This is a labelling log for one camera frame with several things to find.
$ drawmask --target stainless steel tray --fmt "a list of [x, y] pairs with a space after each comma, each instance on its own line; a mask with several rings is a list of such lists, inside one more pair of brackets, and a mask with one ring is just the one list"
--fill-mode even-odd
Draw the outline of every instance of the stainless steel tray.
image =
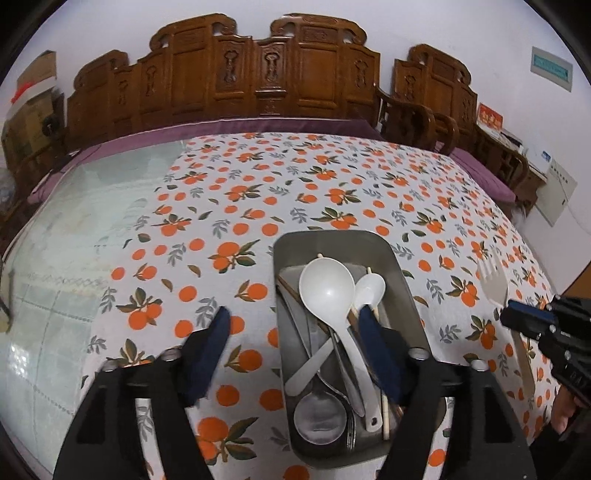
[[[383, 325], [398, 330], [411, 347], [422, 347], [430, 351], [413, 297], [398, 265], [396, 257], [386, 240], [366, 231], [311, 231], [294, 232], [282, 236], [274, 245], [273, 262], [275, 275], [282, 278], [297, 291], [298, 280], [304, 266], [321, 253], [344, 263], [355, 281], [361, 278], [367, 267], [383, 276], [386, 293], [379, 306]], [[302, 332], [307, 332], [304, 310], [291, 296], [285, 294], [286, 302], [294, 313], [294, 321]], [[307, 360], [301, 340], [288, 314], [283, 299], [277, 298], [277, 326], [280, 339], [282, 380], [285, 383]], [[320, 341], [328, 337], [323, 334]], [[341, 349], [342, 357], [348, 359]], [[321, 369], [322, 376], [332, 386], [345, 393], [336, 355], [331, 353]], [[299, 400], [311, 391], [312, 382], [297, 397], [285, 397], [285, 411], [289, 423], [290, 444], [294, 453], [306, 464], [319, 469], [333, 469], [365, 462], [388, 453], [389, 442], [382, 439], [382, 431], [368, 433], [362, 419], [355, 416], [356, 442], [352, 453], [345, 448], [346, 434], [339, 440], [325, 446], [311, 445], [297, 433], [293, 424], [293, 412]], [[441, 424], [446, 412], [442, 399], [437, 425]], [[396, 420], [390, 412], [391, 437], [395, 432]]]

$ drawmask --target purple seat cushion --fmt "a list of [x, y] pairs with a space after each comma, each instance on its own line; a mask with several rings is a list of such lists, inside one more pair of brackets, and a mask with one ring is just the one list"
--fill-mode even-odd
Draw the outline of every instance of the purple seat cushion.
[[515, 193], [501, 182], [488, 168], [480, 163], [474, 156], [466, 150], [454, 148], [449, 155], [453, 161], [461, 166], [474, 181], [480, 185], [482, 190], [495, 202], [515, 202]]
[[[342, 137], [367, 138], [369, 140], [384, 139], [379, 132], [363, 119], [331, 119], [331, 118], [229, 118], [193, 124], [174, 125], [146, 132], [139, 132], [126, 137], [116, 138], [100, 145], [89, 147], [80, 152], [67, 166], [67, 169], [79, 164], [90, 163], [103, 157], [117, 153], [149, 147], [177, 140], [198, 137], [201, 135], [240, 134], [250, 132], [289, 132], [320, 135], [340, 135]], [[42, 189], [34, 190], [27, 201], [31, 204], [44, 202], [56, 187], [64, 173], [57, 172], [46, 181], [43, 179]]]

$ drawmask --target wooden chair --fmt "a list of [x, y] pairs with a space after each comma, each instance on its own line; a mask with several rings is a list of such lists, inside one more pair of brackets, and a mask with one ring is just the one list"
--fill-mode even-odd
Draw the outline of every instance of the wooden chair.
[[433, 149], [436, 123], [430, 108], [396, 100], [378, 86], [375, 86], [375, 100], [378, 118], [374, 123], [384, 140], [424, 150]]
[[528, 175], [527, 160], [477, 126], [478, 96], [471, 81], [461, 61], [420, 44], [410, 49], [407, 61], [395, 61], [392, 96], [433, 110], [440, 153], [449, 155], [455, 147], [469, 152], [514, 192]]

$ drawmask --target plastic fork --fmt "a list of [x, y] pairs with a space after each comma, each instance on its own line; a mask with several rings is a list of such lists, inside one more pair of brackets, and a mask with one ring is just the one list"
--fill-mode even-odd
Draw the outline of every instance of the plastic fork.
[[[509, 283], [507, 282], [501, 260], [494, 249], [492, 250], [492, 257], [492, 259], [479, 260], [477, 272], [484, 295], [500, 310], [506, 306]], [[515, 344], [515, 354], [517, 356], [519, 370], [521, 371], [523, 391], [527, 398], [531, 398], [535, 393], [535, 379], [531, 372], [530, 360], [519, 332], [511, 330], [511, 338], [513, 338], [513, 343]]]

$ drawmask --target tablecloth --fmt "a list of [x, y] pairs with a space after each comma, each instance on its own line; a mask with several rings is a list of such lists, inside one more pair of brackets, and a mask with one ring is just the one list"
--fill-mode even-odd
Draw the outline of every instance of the tablecloth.
[[[433, 355], [488, 362], [531, 441], [556, 383], [527, 343], [536, 391], [524, 398], [510, 332], [484, 298], [476, 262], [495, 249], [510, 298], [542, 307], [548, 281], [530, 249], [478, 185], [449, 158], [414, 148], [316, 134], [238, 134], [189, 141], [148, 199], [113, 265], [84, 375], [106, 358], [150, 361], [232, 312], [231, 337], [207, 398], [188, 411], [216, 479], [374, 478], [383, 459], [317, 471], [291, 451], [278, 376], [272, 248], [292, 231], [364, 229], [392, 246]], [[153, 478], [159, 465], [150, 410], [139, 425]], [[426, 478], [438, 478], [447, 420]]]

